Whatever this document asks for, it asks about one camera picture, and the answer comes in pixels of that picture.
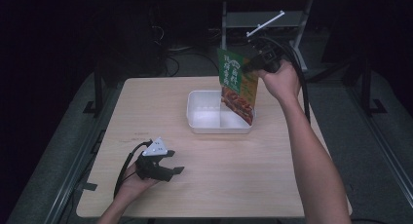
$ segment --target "wooden table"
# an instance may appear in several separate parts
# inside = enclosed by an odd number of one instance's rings
[[[185,166],[185,170],[170,182],[150,188],[125,215],[304,216],[285,119],[261,80],[257,117],[249,134],[191,132],[186,118],[189,92],[219,89],[218,77],[129,79],[88,180],[97,187],[95,191],[84,191],[78,215],[100,216],[112,202],[116,179],[129,152],[142,141],[160,136],[168,149],[176,152],[172,158],[161,160],[160,165]],[[312,126],[325,145],[314,115]]]

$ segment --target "white tag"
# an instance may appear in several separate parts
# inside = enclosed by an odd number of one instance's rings
[[[168,153],[168,149],[164,144],[164,141],[160,137],[158,137],[149,147],[143,151],[143,156],[158,156],[158,155],[166,155]]]

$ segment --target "white plastic container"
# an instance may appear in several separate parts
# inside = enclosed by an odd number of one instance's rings
[[[249,133],[251,126],[221,103],[221,91],[192,91],[186,109],[193,133]]]

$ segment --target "hand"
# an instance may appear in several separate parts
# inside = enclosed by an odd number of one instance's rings
[[[132,164],[127,168],[124,174],[124,182],[119,189],[115,200],[120,200],[125,204],[130,204],[136,200],[140,194],[142,194],[146,189],[158,183],[158,180],[152,178],[141,179],[136,174],[136,164]]]
[[[282,59],[276,73],[258,70],[257,75],[264,81],[267,90],[279,102],[296,100],[300,92],[300,81],[291,62]]]
[[[124,182],[122,183],[115,200],[113,200],[109,208],[104,211],[97,223],[118,223],[127,207],[146,189],[158,182],[158,180],[152,178],[140,179],[136,174],[136,164],[132,164],[127,168],[127,171],[124,174]]]

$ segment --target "snack package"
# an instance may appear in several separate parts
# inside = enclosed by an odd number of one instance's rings
[[[218,49],[218,60],[221,101],[251,126],[258,76],[241,71],[242,65],[248,62],[246,57]]]

